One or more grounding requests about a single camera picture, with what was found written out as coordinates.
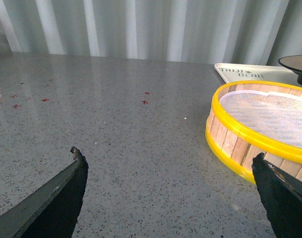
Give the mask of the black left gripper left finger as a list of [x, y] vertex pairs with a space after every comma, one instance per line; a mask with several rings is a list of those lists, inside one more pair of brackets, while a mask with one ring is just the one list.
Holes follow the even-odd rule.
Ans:
[[76, 147], [73, 163], [0, 216], [0, 238], [70, 238], [80, 214], [88, 163]]

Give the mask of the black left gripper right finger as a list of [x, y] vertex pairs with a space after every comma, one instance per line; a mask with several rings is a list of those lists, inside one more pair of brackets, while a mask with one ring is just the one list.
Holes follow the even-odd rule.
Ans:
[[277, 238], [302, 238], [302, 182], [259, 153], [252, 161], [252, 173]]

